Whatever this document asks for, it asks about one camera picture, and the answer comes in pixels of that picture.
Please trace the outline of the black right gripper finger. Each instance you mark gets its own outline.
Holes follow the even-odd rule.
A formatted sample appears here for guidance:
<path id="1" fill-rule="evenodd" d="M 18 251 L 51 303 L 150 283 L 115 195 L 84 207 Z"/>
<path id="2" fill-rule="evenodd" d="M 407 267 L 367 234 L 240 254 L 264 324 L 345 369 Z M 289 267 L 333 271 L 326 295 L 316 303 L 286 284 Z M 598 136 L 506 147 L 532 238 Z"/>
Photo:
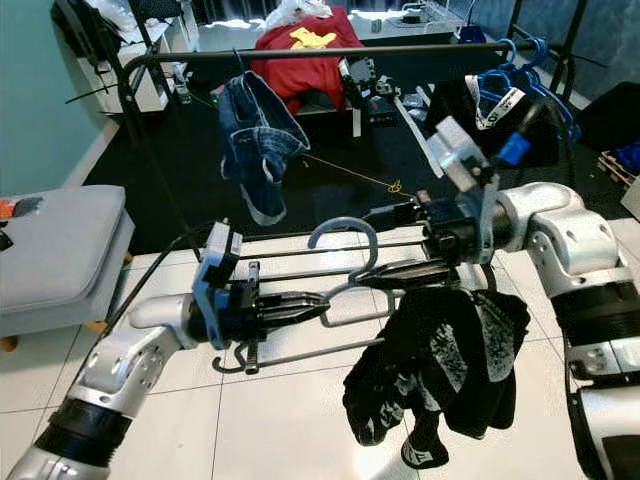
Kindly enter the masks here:
<path id="1" fill-rule="evenodd" d="M 370 227 L 411 227 L 428 220 L 426 209 L 420 201 L 408 200 L 398 204 L 374 207 L 365 214 Z"/>
<path id="2" fill-rule="evenodd" d="M 358 274 L 358 285 L 376 291 L 411 291 L 447 283 L 454 269 L 456 265 L 447 259 L 401 260 Z"/>

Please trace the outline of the black mechanical device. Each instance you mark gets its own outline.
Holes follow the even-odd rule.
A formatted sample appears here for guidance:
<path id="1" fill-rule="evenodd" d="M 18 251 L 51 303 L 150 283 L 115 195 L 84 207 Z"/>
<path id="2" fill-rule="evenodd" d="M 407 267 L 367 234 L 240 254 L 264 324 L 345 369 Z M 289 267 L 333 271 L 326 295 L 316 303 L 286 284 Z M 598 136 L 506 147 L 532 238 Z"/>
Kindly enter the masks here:
<path id="1" fill-rule="evenodd" d="M 375 92 L 376 65 L 371 58 L 343 58 L 339 61 L 340 78 L 348 95 L 366 99 Z"/>

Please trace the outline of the blue crumpled cloth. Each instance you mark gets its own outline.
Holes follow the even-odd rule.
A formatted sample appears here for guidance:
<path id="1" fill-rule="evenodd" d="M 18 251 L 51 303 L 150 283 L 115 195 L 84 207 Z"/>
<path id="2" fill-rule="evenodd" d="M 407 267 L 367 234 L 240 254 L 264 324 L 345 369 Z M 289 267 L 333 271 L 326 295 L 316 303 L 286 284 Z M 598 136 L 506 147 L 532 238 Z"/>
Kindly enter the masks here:
<path id="1" fill-rule="evenodd" d="M 631 175 L 640 177 L 640 138 L 613 151 L 617 163 Z"/>

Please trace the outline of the black floor mat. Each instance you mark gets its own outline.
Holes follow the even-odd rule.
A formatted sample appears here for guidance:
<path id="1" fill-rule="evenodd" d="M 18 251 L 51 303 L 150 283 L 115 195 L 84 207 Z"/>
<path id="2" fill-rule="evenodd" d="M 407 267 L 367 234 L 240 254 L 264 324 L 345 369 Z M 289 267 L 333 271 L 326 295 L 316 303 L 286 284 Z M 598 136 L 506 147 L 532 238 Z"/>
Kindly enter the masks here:
<path id="1" fill-rule="evenodd" d="M 429 84 L 439 90 L 444 81 L 498 67 L 503 60 L 498 51 L 453 45 L 442 35 L 376 38 L 365 44 L 366 49 L 428 50 L 372 55 L 378 73 L 402 90 L 428 90 Z M 230 219 L 233 227 L 253 238 L 300 236 L 321 220 L 364 214 L 403 198 L 371 180 L 302 157 L 288 166 L 287 215 L 278 224 L 259 227 L 248 214 L 238 184 L 221 177 L 218 110 L 211 96 L 216 87 L 241 73 L 241 64 L 228 52 L 224 58 L 193 61 L 189 69 L 192 100 L 133 118 L 123 116 L 122 133 L 88 175 L 88 186 L 125 188 L 125 210 L 136 224 L 134 253 L 157 253 L 202 221 Z M 365 177 L 399 182 L 410 195 L 447 187 L 435 177 L 401 115 L 397 113 L 390 124 L 362 125 L 358 138 L 352 136 L 352 120 L 351 110 L 303 114 L 300 124 L 312 145 L 308 154 Z M 579 145 L 571 152 L 572 160 L 558 165 L 504 172 L 503 186 L 515 186 L 518 175 L 524 180 L 554 180 L 575 188 L 605 219 L 631 218 L 620 202 L 625 189 L 594 165 L 595 152 Z"/>

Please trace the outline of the blue denim shorts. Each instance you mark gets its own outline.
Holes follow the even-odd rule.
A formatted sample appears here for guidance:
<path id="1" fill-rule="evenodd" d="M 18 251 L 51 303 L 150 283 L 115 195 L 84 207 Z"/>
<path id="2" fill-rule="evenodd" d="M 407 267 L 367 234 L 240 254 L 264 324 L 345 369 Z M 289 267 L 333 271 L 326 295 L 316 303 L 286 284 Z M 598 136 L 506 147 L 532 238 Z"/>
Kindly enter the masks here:
<path id="1" fill-rule="evenodd" d="M 311 148 L 305 129 L 265 79 L 252 70 L 221 87 L 218 122 L 221 177 L 238 184 L 257 225 L 278 224 L 287 215 L 283 180 L 289 161 Z"/>

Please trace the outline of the white shelf unit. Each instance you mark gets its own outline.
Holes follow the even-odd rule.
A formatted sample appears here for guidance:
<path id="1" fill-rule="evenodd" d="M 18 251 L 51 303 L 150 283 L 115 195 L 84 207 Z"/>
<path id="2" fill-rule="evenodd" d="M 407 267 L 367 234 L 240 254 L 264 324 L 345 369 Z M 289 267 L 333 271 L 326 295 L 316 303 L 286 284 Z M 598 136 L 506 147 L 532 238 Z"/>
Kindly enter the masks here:
<path id="1" fill-rule="evenodd" d="M 90 0 L 108 26 L 108 51 L 124 67 L 145 54 L 192 52 L 198 49 L 198 29 L 192 0 Z M 128 86 L 142 113 L 166 108 L 170 96 L 189 101 L 187 61 L 160 61 L 137 67 Z"/>

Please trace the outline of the blue floor mop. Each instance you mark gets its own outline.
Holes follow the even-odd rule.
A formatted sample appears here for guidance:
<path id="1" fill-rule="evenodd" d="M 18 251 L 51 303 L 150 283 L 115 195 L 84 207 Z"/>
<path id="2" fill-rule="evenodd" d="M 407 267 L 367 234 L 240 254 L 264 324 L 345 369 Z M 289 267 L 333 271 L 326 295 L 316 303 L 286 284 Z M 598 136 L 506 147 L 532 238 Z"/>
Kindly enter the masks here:
<path id="1" fill-rule="evenodd" d="M 484 44 L 486 36 L 483 27 L 474 24 L 474 9 L 479 0 L 470 0 L 467 5 L 465 24 L 454 32 L 458 44 Z"/>

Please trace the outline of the black backpack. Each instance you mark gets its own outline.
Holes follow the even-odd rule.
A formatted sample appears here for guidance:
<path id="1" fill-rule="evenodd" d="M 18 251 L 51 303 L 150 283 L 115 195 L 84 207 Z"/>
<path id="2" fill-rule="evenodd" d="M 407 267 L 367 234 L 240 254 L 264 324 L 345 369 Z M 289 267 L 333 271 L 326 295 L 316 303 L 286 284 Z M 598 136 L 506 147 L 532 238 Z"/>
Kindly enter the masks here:
<path id="1" fill-rule="evenodd" d="M 54 0 L 50 17 L 76 58 L 99 63 L 118 55 L 118 28 L 86 0 Z"/>

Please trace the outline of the grey wire hanger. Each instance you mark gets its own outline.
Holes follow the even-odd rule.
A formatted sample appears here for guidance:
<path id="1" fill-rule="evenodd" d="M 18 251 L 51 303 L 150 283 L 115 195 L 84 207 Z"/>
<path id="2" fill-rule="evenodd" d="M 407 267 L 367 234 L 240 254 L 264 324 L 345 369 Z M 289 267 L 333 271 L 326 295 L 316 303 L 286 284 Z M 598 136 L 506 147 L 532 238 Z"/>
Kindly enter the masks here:
<path id="1" fill-rule="evenodd" d="M 324 221 L 324 223 L 321 223 L 319 227 L 315 227 L 314 229 L 312 229 L 311 233 L 308 234 L 308 247 L 314 247 L 321 236 L 324 236 L 324 234 L 326 233 L 333 232 L 333 230 L 357 230 L 357 232 L 364 233 L 367 241 L 367 250 L 369 250 L 369 257 L 367 257 L 365 265 L 362 265 L 361 268 L 348 271 L 346 282 L 339 284 L 338 287 L 330 289 L 330 291 L 324 293 L 326 298 L 326 311 L 328 311 L 329 308 L 332 307 L 333 298 L 337 297 L 340 293 L 352 291 L 352 289 L 356 288 L 370 289 L 371 291 L 371 288 L 364 287 L 364 285 L 358 285 L 358 274 L 366 273 L 366 271 L 374 269 L 375 266 L 378 265 L 379 260 L 380 244 L 378 239 L 378 232 L 376 232 L 374 228 L 370 227 L 370 225 L 367 224 L 365 220 L 351 218 L 351 216 L 343 216 L 343 218 L 333 218 L 330 220 L 326 220 Z M 250 282 L 259 283 L 260 287 L 260 284 L 262 283 L 260 270 L 260 262 L 251 261 L 250 266 L 248 266 L 247 273 L 243 276 L 239 276 L 239 278 L 236 278 L 236 276 L 234 276 L 232 280 L 250 280 Z M 260 310 L 260 294 L 259 301 L 257 301 L 257 306 L 259 306 L 259 311 L 261 312 L 261 314 L 265 314 L 264 311 Z M 319 317 L 319 319 L 321 320 L 321 324 L 326 326 L 326 328 L 334 328 L 334 326 L 344 326 L 353 323 L 364 323 L 364 321 L 374 320 L 376 319 L 376 317 L 387 317 L 390 314 L 393 314 L 393 312 L 396 311 L 396 308 L 390 306 L 387 311 L 380 312 L 380 314 L 352 317 L 352 319 L 344 321 L 330 321 L 328 317 L 326 317 L 326 311 L 321 312 L 321 315 L 317 317 Z M 262 369 L 265 369 L 265 367 L 293 364 L 293 362 L 310 360 L 310 358 L 335 355 L 335 353 L 352 351 L 352 349 L 362 349 L 370 346 L 375 346 L 375 344 L 381 342 L 379 338 L 371 340 L 361 340 L 361 342 L 343 344 L 343 346 L 315 349 L 315 351 L 302 353 L 302 355 L 271 358 L 271 360 L 262 361 L 259 355 L 259 347 L 262 343 L 265 342 L 266 339 L 268 339 L 268 335 L 271 332 L 275 332 L 275 330 L 266 330 L 266 335 L 261 340 L 244 340 L 244 342 L 233 342 L 227 348 L 230 349 L 230 357 L 232 357 L 233 360 L 236 361 L 236 365 L 224 364 L 225 358 L 223 356 L 218 356 L 215 357 L 214 360 L 212 360 L 212 369 L 218 372 L 223 372 L 223 374 L 237 374 L 237 372 L 243 372 L 244 375 L 256 375 L 259 374 Z"/>

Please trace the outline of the white plastic bag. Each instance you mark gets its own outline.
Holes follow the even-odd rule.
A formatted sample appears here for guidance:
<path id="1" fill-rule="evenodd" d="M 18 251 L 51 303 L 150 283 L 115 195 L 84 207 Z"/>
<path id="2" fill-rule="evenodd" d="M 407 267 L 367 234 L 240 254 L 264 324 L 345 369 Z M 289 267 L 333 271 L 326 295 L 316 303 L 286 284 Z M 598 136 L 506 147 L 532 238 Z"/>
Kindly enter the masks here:
<path id="1" fill-rule="evenodd" d="M 333 17 L 333 9 L 326 0 L 280 0 L 271 12 L 266 15 L 264 29 L 283 26 L 294 26 L 308 18 Z"/>

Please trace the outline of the black shirt with white label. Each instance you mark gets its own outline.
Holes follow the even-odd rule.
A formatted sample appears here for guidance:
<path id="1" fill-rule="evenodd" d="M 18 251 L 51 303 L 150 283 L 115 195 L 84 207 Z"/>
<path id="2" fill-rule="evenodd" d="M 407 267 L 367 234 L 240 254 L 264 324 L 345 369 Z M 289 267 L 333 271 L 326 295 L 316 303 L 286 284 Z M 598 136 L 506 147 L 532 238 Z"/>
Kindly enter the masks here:
<path id="1" fill-rule="evenodd" d="M 438 124 L 452 118 L 489 157 L 499 157 L 518 134 L 527 147 L 516 168 L 553 166 L 566 157 L 563 118 L 553 101 L 512 88 L 500 93 L 497 102 L 480 102 L 477 91 L 477 83 L 465 77 L 440 82 L 431 93 L 425 136 L 433 136 Z"/>

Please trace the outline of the grey cushioned bench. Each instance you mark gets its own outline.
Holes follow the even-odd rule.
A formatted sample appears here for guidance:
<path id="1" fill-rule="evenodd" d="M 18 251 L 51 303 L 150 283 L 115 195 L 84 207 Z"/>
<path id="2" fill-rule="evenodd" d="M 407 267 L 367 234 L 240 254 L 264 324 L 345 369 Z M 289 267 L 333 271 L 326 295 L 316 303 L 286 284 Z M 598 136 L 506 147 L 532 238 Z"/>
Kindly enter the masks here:
<path id="1" fill-rule="evenodd" d="M 0 337 L 108 319 L 134 223 L 120 186 L 78 186 L 40 196 L 40 209 L 3 219 Z"/>

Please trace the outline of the black printed t-shirt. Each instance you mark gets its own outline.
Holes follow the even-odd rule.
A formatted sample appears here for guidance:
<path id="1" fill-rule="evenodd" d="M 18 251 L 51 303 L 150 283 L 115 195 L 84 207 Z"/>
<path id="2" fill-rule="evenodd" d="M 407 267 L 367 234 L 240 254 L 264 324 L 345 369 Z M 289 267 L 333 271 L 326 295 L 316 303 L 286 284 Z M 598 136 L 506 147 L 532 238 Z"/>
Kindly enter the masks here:
<path id="1" fill-rule="evenodd" d="M 453 433 L 483 439 L 515 421 L 515 365 L 531 315 L 516 294 L 430 287 L 404 294 L 399 307 L 343 380 L 340 403 L 360 445 L 379 445 L 413 415 L 399 448 L 404 465 L 445 465 L 439 438 Z"/>

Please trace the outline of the red cloth with yellow star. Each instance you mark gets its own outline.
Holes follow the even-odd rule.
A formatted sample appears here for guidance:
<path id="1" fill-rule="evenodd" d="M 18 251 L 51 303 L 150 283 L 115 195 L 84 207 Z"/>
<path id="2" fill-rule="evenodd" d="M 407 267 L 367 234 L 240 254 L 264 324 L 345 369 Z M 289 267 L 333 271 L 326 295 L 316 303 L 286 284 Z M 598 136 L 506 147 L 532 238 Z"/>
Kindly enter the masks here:
<path id="1" fill-rule="evenodd" d="M 308 18 L 294 26 L 262 29 L 255 41 L 257 50 L 357 49 L 362 42 L 344 8 L 333 10 L 330 18 Z M 270 58 L 250 61 L 259 74 L 287 106 L 289 113 L 300 111 L 307 92 L 325 93 L 334 108 L 347 109 L 346 90 L 340 78 L 339 56 L 320 58 Z"/>

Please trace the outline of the long white floor bar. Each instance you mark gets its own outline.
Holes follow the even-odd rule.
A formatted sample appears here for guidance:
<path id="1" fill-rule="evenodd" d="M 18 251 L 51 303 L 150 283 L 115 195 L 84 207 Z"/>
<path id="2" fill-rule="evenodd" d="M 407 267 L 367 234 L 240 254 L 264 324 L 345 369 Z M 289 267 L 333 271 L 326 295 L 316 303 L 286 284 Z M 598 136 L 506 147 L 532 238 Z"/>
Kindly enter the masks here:
<path id="1" fill-rule="evenodd" d="M 425 156 L 426 164 L 428 164 L 431 170 L 433 170 L 433 172 L 436 175 L 436 178 L 439 178 L 440 175 L 442 175 L 442 173 L 440 173 L 439 166 L 436 165 L 434 161 L 430 159 L 428 145 L 426 145 L 425 138 L 422 137 L 422 133 L 419 129 L 419 125 L 417 125 L 416 120 L 413 119 L 412 116 L 408 114 L 407 109 L 404 108 L 404 105 L 402 104 L 402 101 L 401 101 L 401 97 L 399 97 L 398 95 L 393 95 L 392 100 L 394 102 L 394 105 L 396 105 L 396 109 L 398 113 L 401 114 L 402 118 L 404 119 L 404 123 L 406 123 L 407 127 L 410 128 L 410 131 L 412 132 L 412 136 L 413 138 L 415 138 L 415 141 L 417 143 L 417 146 L 419 146 L 419 150 L 421 151 L 421 154 Z"/>

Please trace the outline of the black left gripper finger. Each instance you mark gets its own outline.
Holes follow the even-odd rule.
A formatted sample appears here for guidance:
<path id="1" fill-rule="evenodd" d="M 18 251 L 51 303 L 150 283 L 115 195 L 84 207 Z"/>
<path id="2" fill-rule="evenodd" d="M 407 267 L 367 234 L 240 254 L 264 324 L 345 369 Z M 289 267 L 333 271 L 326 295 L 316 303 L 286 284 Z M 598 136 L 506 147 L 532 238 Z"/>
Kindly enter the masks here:
<path id="1" fill-rule="evenodd" d="M 264 330 L 275 330 L 314 319 L 320 316 L 320 308 L 288 308 L 288 310 L 270 310 L 260 316 L 260 326 Z"/>
<path id="2" fill-rule="evenodd" d="M 285 291 L 260 294 L 260 310 L 264 312 L 326 311 L 325 294 Z"/>

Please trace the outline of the black duffel bag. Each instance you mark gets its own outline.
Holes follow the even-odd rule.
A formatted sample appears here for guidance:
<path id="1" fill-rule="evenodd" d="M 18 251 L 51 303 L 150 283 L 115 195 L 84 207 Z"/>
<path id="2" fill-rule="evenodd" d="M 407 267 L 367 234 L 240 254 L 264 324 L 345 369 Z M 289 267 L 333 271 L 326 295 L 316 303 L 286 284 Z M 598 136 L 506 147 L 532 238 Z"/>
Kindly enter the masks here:
<path id="1" fill-rule="evenodd" d="M 617 150 L 640 141 L 640 82 L 623 81 L 576 115 L 580 145 Z"/>

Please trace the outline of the orange and black tool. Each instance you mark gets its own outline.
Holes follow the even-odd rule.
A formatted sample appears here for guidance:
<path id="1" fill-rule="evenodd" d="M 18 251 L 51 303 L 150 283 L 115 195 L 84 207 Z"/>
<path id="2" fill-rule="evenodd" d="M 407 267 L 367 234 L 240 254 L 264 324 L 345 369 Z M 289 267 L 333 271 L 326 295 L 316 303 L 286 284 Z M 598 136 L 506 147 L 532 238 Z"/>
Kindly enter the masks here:
<path id="1" fill-rule="evenodd" d="M 0 218 L 20 218 L 40 209 L 44 198 L 40 196 L 0 198 Z"/>

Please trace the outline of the black metal clothes rack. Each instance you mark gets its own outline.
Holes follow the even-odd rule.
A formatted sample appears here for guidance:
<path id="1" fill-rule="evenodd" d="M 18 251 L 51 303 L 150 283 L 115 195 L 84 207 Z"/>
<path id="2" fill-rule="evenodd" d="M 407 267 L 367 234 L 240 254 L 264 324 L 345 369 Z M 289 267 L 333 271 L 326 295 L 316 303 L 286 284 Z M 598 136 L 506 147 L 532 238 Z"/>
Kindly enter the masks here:
<path id="1" fill-rule="evenodd" d="M 529 32 L 522 26 L 518 26 L 516 20 L 525 0 L 515 0 L 512 6 L 512 17 L 508 23 L 509 35 L 517 42 L 515 58 L 524 50 L 534 50 L 534 45 L 529 40 Z M 585 14 L 588 0 L 575 0 L 576 6 L 573 10 L 573 18 L 570 22 L 570 32 L 567 33 L 566 41 L 563 44 L 549 44 L 550 59 L 556 60 L 556 69 L 553 72 L 553 81 L 550 86 L 556 87 L 559 83 L 564 83 L 564 93 L 559 93 L 559 97 L 564 102 L 570 101 L 575 61 L 579 56 L 572 54 L 573 42 L 576 41 L 577 31 L 579 31 L 581 17 Z M 361 47 L 334 47 L 334 49 L 323 50 L 257 50 L 238 49 L 241 51 L 244 60 L 250 63 L 253 59 L 270 58 L 320 58 L 320 56 L 339 56 L 343 58 L 383 58 L 383 56 L 413 56 L 413 58 L 426 58 L 426 56 L 454 55 L 461 52 L 494 52 L 494 54 L 506 54 L 512 56 L 507 44 L 500 41 L 488 42 L 488 44 L 420 44 L 420 45 L 394 45 L 394 46 L 361 46 Z M 232 47 L 215 51 L 192 51 L 192 52 L 169 52 L 169 54 L 145 54 L 129 61 L 124 67 L 116 63 L 116 58 L 110 58 L 111 68 L 116 76 L 116 101 L 122 106 L 122 124 L 127 129 L 128 136 L 134 150 L 138 156 L 145 157 L 148 165 L 151 166 L 156 180 L 156 186 L 160 187 L 166 205 L 169 206 L 172 223 L 175 227 L 186 230 L 191 228 L 188 219 L 184 216 L 182 207 L 177 202 L 172 184 L 168 177 L 165 177 L 163 165 L 159 156 L 156 155 L 155 142 L 152 141 L 151 134 L 145 129 L 145 118 L 143 113 L 137 108 L 136 101 L 133 100 L 133 90 L 128 86 L 129 74 L 137 67 L 155 67 L 160 61 L 187 61 L 188 64 L 204 63 L 204 61 L 216 61 L 233 58 Z"/>

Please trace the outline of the wooden pallet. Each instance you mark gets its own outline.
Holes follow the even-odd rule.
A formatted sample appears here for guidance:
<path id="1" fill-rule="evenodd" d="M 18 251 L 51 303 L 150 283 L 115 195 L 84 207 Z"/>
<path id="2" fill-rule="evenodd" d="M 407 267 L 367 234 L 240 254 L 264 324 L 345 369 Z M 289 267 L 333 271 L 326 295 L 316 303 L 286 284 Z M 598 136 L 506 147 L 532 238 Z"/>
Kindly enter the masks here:
<path id="1" fill-rule="evenodd" d="M 640 175 L 627 173 L 626 170 L 617 163 L 613 151 L 600 152 L 600 154 L 596 156 L 596 166 L 607 174 L 607 177 L 611 178 L 614 183 L 621 184 L 621 186 L 625 187 L 632 186 L 632 184 L 636 182 L 636 179 L 640 179 Z"/>

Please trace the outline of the black flat box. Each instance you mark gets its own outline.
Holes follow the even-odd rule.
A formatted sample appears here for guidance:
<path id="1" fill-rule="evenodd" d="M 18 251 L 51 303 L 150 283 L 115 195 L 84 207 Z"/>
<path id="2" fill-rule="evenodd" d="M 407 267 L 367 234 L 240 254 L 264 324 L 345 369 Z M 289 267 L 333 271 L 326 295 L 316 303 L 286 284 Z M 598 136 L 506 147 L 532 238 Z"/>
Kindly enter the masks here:
<path id="1" fill-rule="evenodd" d="M 399 118 L 399 109 L 393 100 L 384 96 L 372 96 L 366 100 L 367 122 L 371 125 L 393 125 Z"/>

